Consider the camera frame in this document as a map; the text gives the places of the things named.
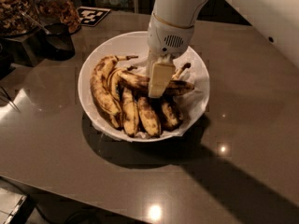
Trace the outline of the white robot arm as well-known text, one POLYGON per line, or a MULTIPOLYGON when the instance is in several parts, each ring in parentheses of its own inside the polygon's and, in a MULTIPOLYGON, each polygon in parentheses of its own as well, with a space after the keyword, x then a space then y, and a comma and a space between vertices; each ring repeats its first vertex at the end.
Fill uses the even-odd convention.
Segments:
MULTIPOLYGON (((173 60, 186 52, 209 0, 155 0, 148 27, 149 97, 170 83, 173 60)), ((222 0, 294 65, 299 65, 299 0, 222 0)))

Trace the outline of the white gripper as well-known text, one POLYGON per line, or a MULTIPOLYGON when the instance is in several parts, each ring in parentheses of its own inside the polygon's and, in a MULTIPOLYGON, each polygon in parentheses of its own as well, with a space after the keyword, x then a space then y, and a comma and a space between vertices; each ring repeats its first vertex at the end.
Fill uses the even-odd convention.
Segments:
POLYGON ((148 27, 149 54, 146 76, 149 77, 149 98, 160 98, 169 84, 176 67, 173 63, 158 63, 170 55, 181 56, 188 48, 194 32, 194 20, 175 18, 166 21, 155 12, 151 14, 148 27))

